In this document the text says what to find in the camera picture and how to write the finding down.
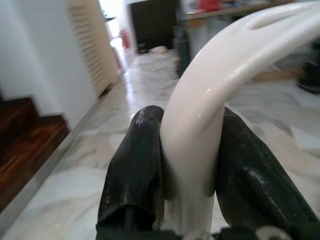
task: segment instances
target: louvered cabinet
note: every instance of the louvered cabinet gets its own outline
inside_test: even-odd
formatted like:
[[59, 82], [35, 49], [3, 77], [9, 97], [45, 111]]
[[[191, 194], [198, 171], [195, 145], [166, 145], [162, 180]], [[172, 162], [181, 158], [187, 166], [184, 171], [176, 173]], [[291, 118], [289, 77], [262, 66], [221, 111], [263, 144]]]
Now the louvered cabinet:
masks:
[[118, 80], [118, 68], [98, 0], [69, 0], [68, 12], [98, 96]]

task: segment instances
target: red fire extinguisher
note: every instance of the red fire extinguisher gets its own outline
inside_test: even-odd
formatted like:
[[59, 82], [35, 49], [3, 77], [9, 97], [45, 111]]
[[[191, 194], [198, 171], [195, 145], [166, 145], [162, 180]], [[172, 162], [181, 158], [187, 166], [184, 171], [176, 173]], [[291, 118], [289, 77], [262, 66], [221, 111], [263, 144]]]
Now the red fire extinguisher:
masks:
[[198, 0], [198, 9], [205, 12], [217, 11], [220, 9], [220, 0]]
[[125, 49], [130, 48], [131, 47], [131, 42], [130, 42], [130, 37], [129, 34], [126, 30], [122, 30], [120, 32], [120, 36], [122, 39], [122, 45]]

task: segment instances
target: marble floor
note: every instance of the marble floor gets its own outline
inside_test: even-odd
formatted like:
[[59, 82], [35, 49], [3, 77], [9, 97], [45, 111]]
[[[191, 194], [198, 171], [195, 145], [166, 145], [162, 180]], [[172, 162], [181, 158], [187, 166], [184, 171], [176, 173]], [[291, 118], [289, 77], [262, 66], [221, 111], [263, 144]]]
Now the marble floor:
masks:
[[[110, 159], [138, 110], [165, 109], [178, 82], [174, 59], [174, 52], [135, 58], [3, 240], [95, 239]], [[293, 81], [250, 83], [227, 105], [270, 147], [319, 214], [320, 97]], [[227, 225], [217, 202], [212, 219], [213, 232]]]

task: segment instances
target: wooden stair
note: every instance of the wooden stair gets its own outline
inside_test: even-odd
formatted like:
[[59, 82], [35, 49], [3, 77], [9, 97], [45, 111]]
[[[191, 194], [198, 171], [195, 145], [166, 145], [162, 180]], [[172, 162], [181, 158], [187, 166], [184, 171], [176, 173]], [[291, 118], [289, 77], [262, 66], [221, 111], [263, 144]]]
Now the wooden stair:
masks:
[[39, 117], [31, 98], [0, 98], [0, 212], [68, 134], [61, 115]]

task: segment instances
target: white plastic handle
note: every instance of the white plastic handle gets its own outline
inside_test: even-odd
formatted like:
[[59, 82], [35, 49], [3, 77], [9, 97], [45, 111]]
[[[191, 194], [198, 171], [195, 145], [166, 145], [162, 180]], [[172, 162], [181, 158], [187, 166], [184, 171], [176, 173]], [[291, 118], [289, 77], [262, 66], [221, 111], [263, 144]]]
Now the white plastic handle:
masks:
[[268, 8], [234, 22], [198, 53], [164, 112], [160, 136], [177, 186], [169, 217], [179, 234], [210, 228], [224, 104], [262, 68], [320, 36], [320, 3]]

